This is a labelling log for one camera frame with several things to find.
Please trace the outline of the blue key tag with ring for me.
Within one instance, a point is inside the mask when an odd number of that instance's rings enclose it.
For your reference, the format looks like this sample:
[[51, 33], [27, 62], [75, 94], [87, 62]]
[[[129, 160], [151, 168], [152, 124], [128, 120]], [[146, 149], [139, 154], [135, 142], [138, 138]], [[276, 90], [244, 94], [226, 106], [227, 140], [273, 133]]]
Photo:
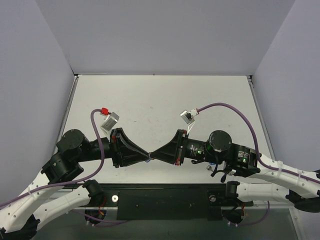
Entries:
[[152, 161], [153, 158], [151, 157], [151, 152], [148, 153], [148, 158], [145, 160], [146, 163], [149, 163], [150, 161]]

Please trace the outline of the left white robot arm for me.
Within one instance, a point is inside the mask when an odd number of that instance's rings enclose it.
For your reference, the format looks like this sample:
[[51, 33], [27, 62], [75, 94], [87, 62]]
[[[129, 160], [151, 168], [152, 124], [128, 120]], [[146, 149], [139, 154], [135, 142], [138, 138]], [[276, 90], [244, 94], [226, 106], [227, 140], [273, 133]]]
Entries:
[[111, 139], [89, 141], [78, 129], [67, 131], [56, 144], [57, 153], [42, 167], [20, 198], [1, 204], [0, 238], [29, 240], [45, 224], [70, 210], [88, 204], [102, 206], [106, 196], [93, 178], [85, 179], [73, 193], [46, 201], [65, 185], [76, 185], [74, 179], [84, 171], [81, 162], [111, 159], [118, 168], [149, 158], [148, 152], [129, 140], [122, 128], [111, 133]]

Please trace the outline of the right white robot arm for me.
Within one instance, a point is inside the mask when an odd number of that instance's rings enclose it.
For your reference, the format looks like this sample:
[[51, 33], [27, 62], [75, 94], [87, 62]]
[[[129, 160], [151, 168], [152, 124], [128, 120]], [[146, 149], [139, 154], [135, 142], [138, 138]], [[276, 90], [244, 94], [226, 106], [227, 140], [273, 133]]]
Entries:
[[260, 179], [264, 183], [229, 183], [230, 195], [242, 202], [279, 201], [292, 203], [300, 211], [319, 213], [320, 172], [305, 171], [273, 160], [247, 146], [235, 144], [223, 130], [212, 132], [207, 141], [190, 139], [185, 130], [177, 130], [173, 139], [150, 153], [152, 159], [180, 166], [184, 159], [193, 164], [214, 163], [214, 177], [226, 176]]

